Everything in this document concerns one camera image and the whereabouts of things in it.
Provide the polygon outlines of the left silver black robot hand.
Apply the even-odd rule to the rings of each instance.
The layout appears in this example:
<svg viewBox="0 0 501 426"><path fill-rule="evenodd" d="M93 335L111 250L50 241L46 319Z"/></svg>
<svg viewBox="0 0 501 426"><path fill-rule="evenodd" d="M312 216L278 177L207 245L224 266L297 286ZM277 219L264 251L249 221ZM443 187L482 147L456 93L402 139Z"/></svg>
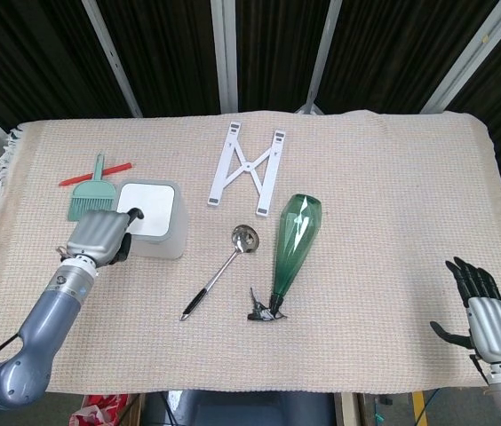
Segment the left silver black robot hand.
<svg viewBox="0 0 501 426"><path fill-rule="evenodd" d="M141 209L127 212L91 210L78 221L67 243L70 256L84 256L97 268L127 260L131 250L131 234L128 227L144 218Z"/></svg>

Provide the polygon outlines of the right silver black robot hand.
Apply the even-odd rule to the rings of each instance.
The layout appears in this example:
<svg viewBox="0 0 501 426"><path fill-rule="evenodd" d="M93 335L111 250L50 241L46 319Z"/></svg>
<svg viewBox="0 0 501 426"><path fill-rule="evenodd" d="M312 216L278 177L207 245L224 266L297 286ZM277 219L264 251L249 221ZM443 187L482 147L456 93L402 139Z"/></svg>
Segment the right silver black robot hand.
<svg viewBox="0 0 501 426"><path fill-rule="evenodd" d="M430 327L444 342L473 350L488 364L501 363L501 294L495 279L457 256L445 264L465 308L468 334L451 334L436 321Z"/></svg>

